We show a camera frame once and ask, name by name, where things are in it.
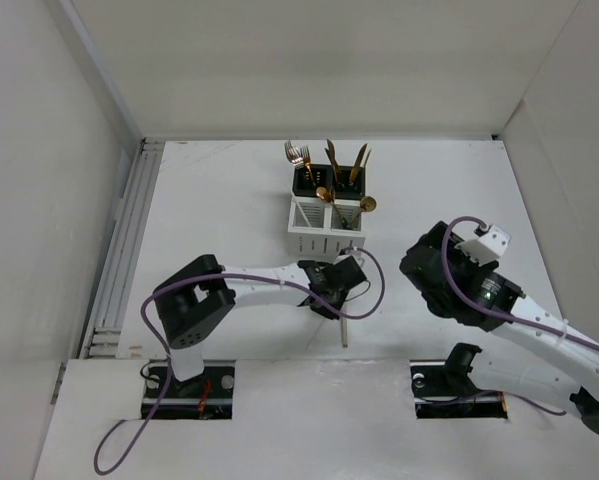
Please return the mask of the gold fork green handle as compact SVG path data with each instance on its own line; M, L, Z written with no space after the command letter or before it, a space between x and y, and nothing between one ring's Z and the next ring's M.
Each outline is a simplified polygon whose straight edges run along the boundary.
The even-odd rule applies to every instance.
M302 146L300 148L300 152L301 152L301 156L303 158L304 167L306 168L306 170L308 172L308 175L310 177L312 185L316 186L316 181L315 181L315 177L313 175L312 166L311 166L311 156L310 156L309 147L307 145Z

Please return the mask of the aluminium rail frame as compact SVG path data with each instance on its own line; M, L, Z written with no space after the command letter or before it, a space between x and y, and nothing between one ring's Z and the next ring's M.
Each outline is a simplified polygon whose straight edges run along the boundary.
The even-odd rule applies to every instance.
M113 210L112 236L94 285L94 297L76 354L78 359L117 355L164 149L163 142L145 139L135 153L123 195Z

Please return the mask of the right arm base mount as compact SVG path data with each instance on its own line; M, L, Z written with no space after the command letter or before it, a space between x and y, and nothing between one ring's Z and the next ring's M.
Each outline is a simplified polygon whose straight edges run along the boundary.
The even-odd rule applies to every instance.
M477 388L469 379L476 345L458 343L445 360L410 362L411 390L418 419L507 419L504 396Z

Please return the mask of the rose gold knife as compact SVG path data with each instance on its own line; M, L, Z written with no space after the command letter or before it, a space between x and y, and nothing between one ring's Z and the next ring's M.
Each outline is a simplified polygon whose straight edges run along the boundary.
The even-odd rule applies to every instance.
M336 160L335 146L331 141L328 141L328 157L333 169L333 175L337 185L343 184L343 172Z

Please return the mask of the gold spoon green handle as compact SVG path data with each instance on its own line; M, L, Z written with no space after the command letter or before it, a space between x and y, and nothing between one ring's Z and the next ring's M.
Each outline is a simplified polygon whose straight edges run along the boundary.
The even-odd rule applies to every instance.
M335 214L337 215L342 228L344 230L350 230L351 227L350 227L349 222L347 221L347 219L342 214L342 212L340 211L339 207L336 204L336 196L335 196L335 188L334 187L331 187L328 190L328 195L329 195L329 203L332 205L332 208L333 208Z
M350 227L357 227L363 213L373 212L377 208L377 201L372 196L365 196L359 202L359 211L350 221Z
M315 191L315 195L318 199L326 204L331 202L330 192L325 187L318 187Z

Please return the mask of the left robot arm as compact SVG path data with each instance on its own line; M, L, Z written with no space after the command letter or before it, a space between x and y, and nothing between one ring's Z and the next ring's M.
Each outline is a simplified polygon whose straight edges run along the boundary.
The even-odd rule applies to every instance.
M156 287L150 297L170 357L168 384L184 397L200 390L201 344L232 310L286 305L338 320L350 292L366 281L359 261L351 255L333 263L299 260L259 269L224 266L213 254L196 258Z

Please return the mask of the black utensil container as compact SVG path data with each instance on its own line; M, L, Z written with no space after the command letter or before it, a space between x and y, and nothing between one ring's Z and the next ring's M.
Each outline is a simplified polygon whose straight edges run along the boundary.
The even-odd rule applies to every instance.
M307 168L297 169L293 176L292 192L297 197L314 197L318 187L325 187L327 190L333 188L337 199L360 200L366 195L365 172L361 169L352 183L352 170L352 166L342 166L339 175L335 175L330 164L312 165L312 173Z

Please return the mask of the gold knife green handle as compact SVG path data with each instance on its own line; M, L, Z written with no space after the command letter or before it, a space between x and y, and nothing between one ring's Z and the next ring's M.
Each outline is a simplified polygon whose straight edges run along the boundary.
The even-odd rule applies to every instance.
M367 147L368 147L368 144L365 143L360 148L360 150L359 150L359 152L357 154L356 160L355 160L355 162L353 164L352 170L351 170L350 175L349 175L349 184L350 185L354 185L355 182L356 182L356 179L358 177L358 174L359 174L359 171L360 171L360 168L361 168L361 163L362 163L362 161L364 159L364 156L366 154Z
M334 181L336 184L339 184L341 169L336 161L335 146L330 139L326 140L326 144L327 147L325 148L325 152L333 170Z
M367 152L360 164L359 170L358 170L358 176L357 176L357 180L360 182L361 177L363 176L364 172L365 172L365 168L367 166L368 160L370 158L370 155L372 153L372 148L367 149Z

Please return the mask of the silver fork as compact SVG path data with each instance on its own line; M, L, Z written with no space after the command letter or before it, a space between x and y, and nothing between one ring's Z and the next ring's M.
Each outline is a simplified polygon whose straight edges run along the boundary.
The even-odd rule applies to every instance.
M294 168L299 169L303 167L304 163L300 149L295 147L290 140L284 142L284 151L288 162Z

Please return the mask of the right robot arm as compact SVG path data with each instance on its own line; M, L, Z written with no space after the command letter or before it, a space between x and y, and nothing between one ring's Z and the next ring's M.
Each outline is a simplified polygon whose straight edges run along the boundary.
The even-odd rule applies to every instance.
M429 397L501 391L560 408L599 435L599 342L552 315L519 285L498 273L511 237L474 218L474 238L437 222L406 250L400 272L435 316L509 341L541 359L524 366L484 348L458 343L427 376Z

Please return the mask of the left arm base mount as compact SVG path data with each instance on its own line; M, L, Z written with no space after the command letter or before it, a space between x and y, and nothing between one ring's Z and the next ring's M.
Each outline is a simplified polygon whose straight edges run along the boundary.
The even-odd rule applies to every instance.
M140 407L142 419L149 417L167 376L163 361L148 361L140 370L144 380ZM235 363L210 361L201 375L185 382L173 378L152 416L154 420L230 420L236 381Z

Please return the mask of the beige plastic spoon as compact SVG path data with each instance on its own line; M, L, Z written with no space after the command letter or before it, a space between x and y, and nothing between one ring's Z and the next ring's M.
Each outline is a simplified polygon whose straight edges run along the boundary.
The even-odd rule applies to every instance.
M339 325L340 325L340 339L341 339L341 345L343 349L347 349L349 346L349 339L348 339L348 321L345 318L341 318L339 320Z

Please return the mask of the rose gold fork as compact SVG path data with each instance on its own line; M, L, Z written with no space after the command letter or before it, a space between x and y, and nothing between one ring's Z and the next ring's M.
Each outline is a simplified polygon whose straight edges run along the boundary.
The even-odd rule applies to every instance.
M307 145L296 147L292 146L290 148L291 154L291 163L294 168L299 171L303 171L305 174L310 175L310 169L307 164L307 155L309 154L309 149Z

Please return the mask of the white utensil container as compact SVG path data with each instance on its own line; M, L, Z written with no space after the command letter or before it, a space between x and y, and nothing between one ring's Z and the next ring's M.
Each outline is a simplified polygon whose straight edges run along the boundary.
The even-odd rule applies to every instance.
M331 261L345 247L363 247L366 233L362 219L357 227L344 230L332 205L317 198L298 197L313 228L307 228L292 198L287 226L288 253L299 259Z

